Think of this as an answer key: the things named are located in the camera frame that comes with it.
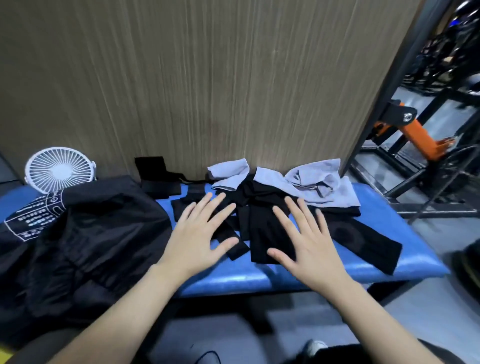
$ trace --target white desk fan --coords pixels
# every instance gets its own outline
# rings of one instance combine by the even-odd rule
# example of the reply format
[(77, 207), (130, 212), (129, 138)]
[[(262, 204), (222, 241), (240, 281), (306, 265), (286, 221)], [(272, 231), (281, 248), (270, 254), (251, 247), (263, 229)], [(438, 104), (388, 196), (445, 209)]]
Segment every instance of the white desk fan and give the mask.
[(95, 179), (95, 162), (71, 148), (55, 146), (33, 154), (25, 165), (25, 181), (43, 194)]

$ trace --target blue bench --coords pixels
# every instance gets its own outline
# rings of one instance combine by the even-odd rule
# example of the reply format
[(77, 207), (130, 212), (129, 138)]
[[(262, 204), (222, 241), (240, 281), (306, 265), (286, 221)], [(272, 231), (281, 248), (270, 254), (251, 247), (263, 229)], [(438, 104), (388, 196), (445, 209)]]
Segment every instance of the blue bench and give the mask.
[[(391, 293), (391, 288), (396, 290), (400, 283), (418, 282), (425, 278), (442, 277), (449, 273), (448, 268), (439, 260), (433, 250), (380, 195), (365, 184), (354, 183), (353, 186), (361, 203), (361, 216), (357, 219), (390, 239), (403, 244), (402, 254), (395, 272), (393, 276), (388, 276), (358, 258), (345, 247), (335, 243), (345, 268), (353, 279), (360, 283), (395, 282), (388, 286), (388, 293)], [(170, 201), (185, 196), (187, 189), (187, 185), (182, 185), (181, 195), (158, 200), (158, 203), (170, 216), (173, 226), (175, 226), (175, 221)], [(205, 192), (209, 191), (212, 191), (211, 185), (207, 184)], [(0, 198), (0, 221), (36, 197), (38, 197), (38, 192), (29, 186), (21, 186), (10, 191)], [(212, 247), (217, 245), (217, 241), (212, 241)], [(178, 296), (200, 297), (303, 291), (306, 289), (282, 266), (252, 263), (250, 253), (247, 253), (235, 261), (224, 257), (211, 269), (187, 281), (180, 288)], [(376, 297), (377, 299), (383, 298), (384, 292), (377, 292), (378, 294), (380, 297)]]

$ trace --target wood grain panel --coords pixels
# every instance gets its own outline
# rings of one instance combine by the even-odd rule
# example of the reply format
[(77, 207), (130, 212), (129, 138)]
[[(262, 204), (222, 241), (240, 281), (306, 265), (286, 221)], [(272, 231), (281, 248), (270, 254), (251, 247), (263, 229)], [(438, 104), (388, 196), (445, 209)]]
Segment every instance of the wood grain panel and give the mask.
[(68, 146), (100, 177), (346, 159), (419, 3), (2, 1), (0, 152), (22, 174)]

